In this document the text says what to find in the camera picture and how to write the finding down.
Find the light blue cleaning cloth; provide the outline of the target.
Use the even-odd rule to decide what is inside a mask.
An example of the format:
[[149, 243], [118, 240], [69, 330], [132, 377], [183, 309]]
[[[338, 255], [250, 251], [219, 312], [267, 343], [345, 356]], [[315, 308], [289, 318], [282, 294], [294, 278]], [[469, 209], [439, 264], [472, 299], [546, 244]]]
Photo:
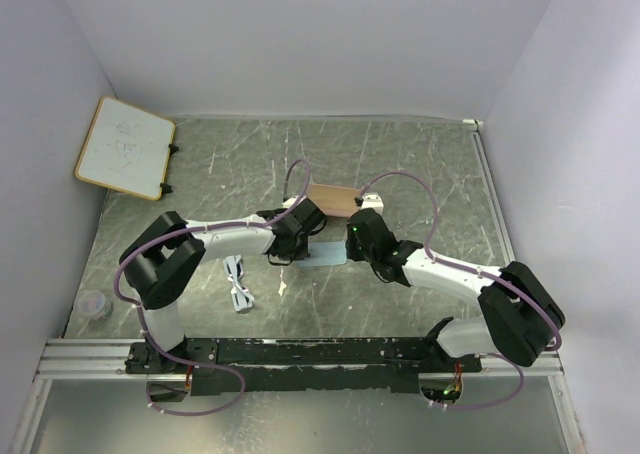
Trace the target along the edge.
[[347, 262], [345, 243], [342, 241], [316, 242], [308, 245], [308, 254], [294, 262], [300, 267], [326, 267]]

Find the pink glasses case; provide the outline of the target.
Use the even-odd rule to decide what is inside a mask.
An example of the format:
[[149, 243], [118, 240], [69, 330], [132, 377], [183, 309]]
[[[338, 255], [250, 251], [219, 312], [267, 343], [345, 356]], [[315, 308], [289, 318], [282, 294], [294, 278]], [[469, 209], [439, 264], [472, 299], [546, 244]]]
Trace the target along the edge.
[[307, 197], [326, 215], [336, 218], [349, 218], [360, 207], [356, 203], [359, 190], [336, 185], [313, 184]]

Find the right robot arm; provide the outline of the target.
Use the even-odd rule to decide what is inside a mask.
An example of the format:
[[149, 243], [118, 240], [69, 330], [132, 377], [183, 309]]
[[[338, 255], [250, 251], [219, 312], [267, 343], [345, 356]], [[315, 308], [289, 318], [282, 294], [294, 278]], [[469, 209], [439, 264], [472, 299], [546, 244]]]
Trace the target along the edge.
[[458, 358], [495, 353], [529, 367], [558, 340], [566, 317], [531, 269], [518, 261], [481, 266], [398, 240], [372, 208], [347, 223], [347, 258], [367, 262], [384, 283], [427, 288], [475, 305], [481, 314], [441, 321], [428, 334], [426, 364], [443, 372]]

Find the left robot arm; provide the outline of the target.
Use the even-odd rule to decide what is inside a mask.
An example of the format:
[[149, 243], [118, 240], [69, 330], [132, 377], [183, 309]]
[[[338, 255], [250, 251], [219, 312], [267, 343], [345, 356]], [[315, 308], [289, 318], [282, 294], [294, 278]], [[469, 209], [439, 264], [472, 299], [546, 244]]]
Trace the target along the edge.
[[308, 257], [309, 238], [326, 222], [309, 199], [226, 221], [188, 221], [175, 211], [159, 216], [121, 255], [114, 280], [116, 294], [139, 310], [143, 330], [155, 341], [152, 363], [165, 373], [185, 364], [177, 301], [199, 265], [264, 255], [271, 265], [288, 266]]

